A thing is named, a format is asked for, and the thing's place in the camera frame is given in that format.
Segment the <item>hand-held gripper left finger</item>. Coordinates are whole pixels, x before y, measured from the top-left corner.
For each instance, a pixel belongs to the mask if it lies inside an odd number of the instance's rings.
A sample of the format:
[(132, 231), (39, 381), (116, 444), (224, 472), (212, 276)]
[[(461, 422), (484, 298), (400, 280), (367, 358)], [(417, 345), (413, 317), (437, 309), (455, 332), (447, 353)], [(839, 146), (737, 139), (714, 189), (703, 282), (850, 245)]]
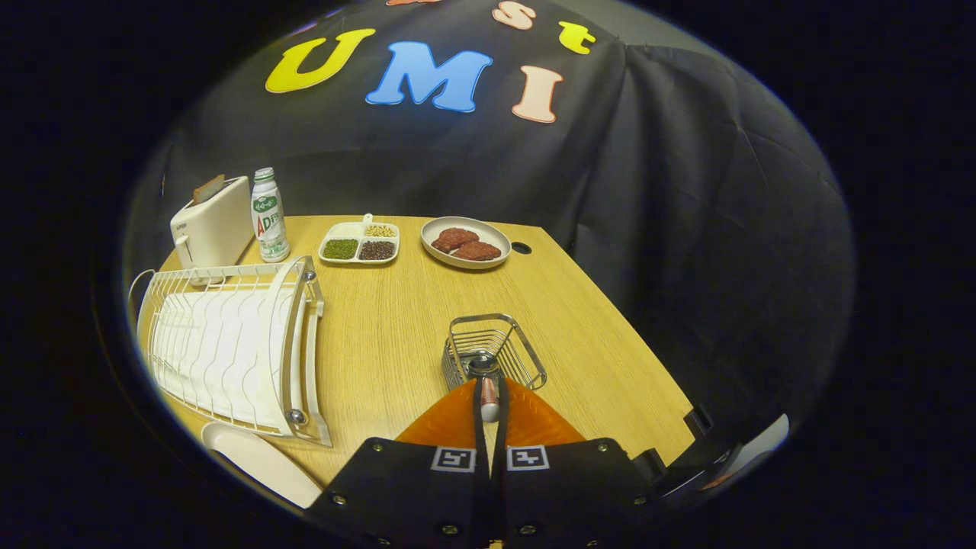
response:
[(470, 381), (396, 438), (366, 438), (304, 512), (349, 548), (486, 548), (497, 507)]

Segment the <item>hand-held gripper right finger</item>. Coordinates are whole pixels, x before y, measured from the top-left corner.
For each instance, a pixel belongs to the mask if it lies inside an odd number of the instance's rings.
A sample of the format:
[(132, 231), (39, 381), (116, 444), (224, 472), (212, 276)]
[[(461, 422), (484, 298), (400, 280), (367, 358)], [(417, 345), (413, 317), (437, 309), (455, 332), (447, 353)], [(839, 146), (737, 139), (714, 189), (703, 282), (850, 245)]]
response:
[(638, 548), (666, 521), (613, 438), (583, 437), (533, 390), (499, 383), (492, 538), (506, 548)]

